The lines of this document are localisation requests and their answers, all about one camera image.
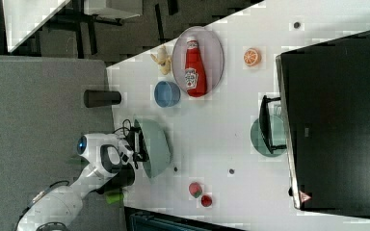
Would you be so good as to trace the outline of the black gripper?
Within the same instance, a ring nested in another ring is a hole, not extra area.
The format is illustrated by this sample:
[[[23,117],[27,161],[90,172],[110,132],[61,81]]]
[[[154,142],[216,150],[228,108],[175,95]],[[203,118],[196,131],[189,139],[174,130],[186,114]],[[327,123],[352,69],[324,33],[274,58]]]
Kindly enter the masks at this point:
[[[148,161],[143,131],[139,127],[123,128],[122,131],[125,139],[134,151],[133,162],[135,168],[138,168],[139,163]]]

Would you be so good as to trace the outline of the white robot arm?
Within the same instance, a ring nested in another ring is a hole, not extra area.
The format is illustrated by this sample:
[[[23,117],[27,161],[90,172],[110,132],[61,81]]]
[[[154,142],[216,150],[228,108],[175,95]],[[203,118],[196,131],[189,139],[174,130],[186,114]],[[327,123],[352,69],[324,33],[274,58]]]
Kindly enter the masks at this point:
[[[78,179],[40,192],[23,212],[15,231],[68,231],[89,193],[105,193],[132,185],[138,162],[147,159],[139,128],[130,129],[126,136],[84,135],[77,150],[88,161]]]

